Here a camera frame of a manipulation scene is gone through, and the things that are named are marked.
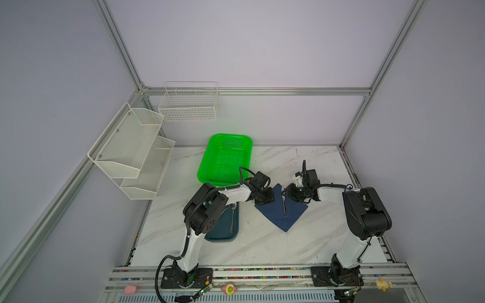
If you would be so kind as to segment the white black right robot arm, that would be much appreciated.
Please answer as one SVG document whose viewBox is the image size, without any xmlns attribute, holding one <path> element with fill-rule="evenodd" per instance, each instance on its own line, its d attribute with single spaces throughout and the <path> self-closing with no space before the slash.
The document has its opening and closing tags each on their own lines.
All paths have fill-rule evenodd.
<svg viewBox="0 0 485 303">
<path fill-rule="evenodd" d="M 362 258 L 373 239 L 392 228 L 392 220 L 373 187 L 354 189 L 350 184 L 288 185 L 282 195 L 295 202 L 332 201 L 344 207 L 349 233 L 340 250 L 332 256 L 325 280 L 343 286 L 359 279 Z"/>
</svg>

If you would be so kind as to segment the dark teal plastic tray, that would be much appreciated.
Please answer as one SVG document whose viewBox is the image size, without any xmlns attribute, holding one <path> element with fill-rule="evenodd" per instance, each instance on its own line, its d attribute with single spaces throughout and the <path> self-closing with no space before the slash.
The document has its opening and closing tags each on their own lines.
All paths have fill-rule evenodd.
<svg viewBox="0 0 485 303">
<path fill-rule="evenodd" d="M 231 242 L 235 240 L 239 232 L 239 203 L 235 211 L 234 217 L 234 233 L 231 234 L 231 205 L 227 205 L 222 212 L 215 227 L 205 236 L 205 239 L 209 242 Z"/>
</svg>

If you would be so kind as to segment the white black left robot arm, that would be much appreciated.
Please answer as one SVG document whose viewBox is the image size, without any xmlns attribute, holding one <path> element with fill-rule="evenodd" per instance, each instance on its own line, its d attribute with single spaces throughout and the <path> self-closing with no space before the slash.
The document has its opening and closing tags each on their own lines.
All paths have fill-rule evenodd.
<svg viewBox="0 0 485 303">
<path fill-rule="evenodd" d="M 184 207 L 185 241 L 181 255 L 172 265 L 174 274 L 183 287 L 191 285 L 195 280 L 205 235 L 217 225 L 226 206 L 246 201 L 272 203 L 275 201 L 273 188 L 249 181 L 223 188 L 205 183 Z"/>
</svg>

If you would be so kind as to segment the green plastic perforated basket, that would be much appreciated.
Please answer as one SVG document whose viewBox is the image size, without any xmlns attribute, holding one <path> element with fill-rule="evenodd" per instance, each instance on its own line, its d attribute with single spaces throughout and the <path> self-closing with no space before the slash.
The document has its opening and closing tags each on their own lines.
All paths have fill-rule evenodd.
<svg viewBox="0 0 485 303">
<path fill-rule="evenodd" d="M 232 186 L 240 182 L 239 168 L 250 167 L 253 140 L 245 135 L 217 134 L 207 144 L 197 178 L 213 186 Z"/>
</svg>

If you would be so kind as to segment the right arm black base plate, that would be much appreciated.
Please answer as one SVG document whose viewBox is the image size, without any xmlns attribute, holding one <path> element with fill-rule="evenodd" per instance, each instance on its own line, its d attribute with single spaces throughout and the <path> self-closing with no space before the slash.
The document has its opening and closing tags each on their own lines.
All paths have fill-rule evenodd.
<svg viewBox="0 0 485 303">
<path fill-rule="evenodd" d="M 315 287 L 361 287 L 363 285 L 360 266 L 351 269 L 312 266 L 310 271 Z"/>
</svg>

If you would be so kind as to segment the dark blue paper napkin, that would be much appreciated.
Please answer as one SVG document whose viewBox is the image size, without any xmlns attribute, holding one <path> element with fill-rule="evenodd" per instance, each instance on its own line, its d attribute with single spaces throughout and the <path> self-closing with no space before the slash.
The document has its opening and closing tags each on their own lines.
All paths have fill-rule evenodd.
<svg viewBox="0 0 485 303">
<path fill-rule="evenodd" d="M 300 219 L 303 213 L 308 209 L 308 205 L 304 203 L 297 203 L 290 198 L 285 198 L 287 207 L 287 218 L 284 218 L 282 205 L 282 186 L 276 184 L 273 187 L 275 201 L 262 206 L 256 206 L 256 209 L 267 218 L 271 223 L 284 232 L 288 232 L 290 228 Z"/>
</svg>

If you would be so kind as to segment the silver table knife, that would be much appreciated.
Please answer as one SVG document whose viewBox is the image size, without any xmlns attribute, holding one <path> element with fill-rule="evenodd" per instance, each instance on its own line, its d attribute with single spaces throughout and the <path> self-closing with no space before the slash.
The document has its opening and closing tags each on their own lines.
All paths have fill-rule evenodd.
<svg viewBox="0 0 485 303">
<path fill-rule="evenodd" d="M 285 189 L 282 190 L 281 197 L 282 197 L 284 218 L 287 218 L 288 214 L 287 214 L 287 207 L 286 207 L 286 204 L 285 204 Z"/>
</svg>

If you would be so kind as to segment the silver spoon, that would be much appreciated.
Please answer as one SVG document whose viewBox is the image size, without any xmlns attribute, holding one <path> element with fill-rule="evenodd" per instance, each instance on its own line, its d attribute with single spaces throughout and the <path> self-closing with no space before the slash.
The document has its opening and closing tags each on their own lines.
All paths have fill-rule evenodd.
<svg viewBox="0 0 485 303">
<path fill-rule="evenodd" d="M 235 211 L 237 209 L 237 203 L 233 203 L 231 205 L 231 210 L 232 210 L 232 214 L 231 214 L 231 229 L 230 229 L 230 232 L 231 234 L 234 233 L 234 217 L 235 217 Z"/>
</svg>

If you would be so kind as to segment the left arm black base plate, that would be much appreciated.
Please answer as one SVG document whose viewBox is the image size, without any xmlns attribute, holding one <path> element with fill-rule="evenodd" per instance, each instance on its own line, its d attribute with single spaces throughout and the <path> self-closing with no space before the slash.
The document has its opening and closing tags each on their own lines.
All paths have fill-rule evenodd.
<svg viewBox="0 0 485 303">
<path fill-rule="evenodd" d="M 188 273 L 179 268 L 167 268 L 159 286 L 161 289 L 202 289 L 212 281 L 212 277 L 211 268 L 195 268 Z"/>
</svg>

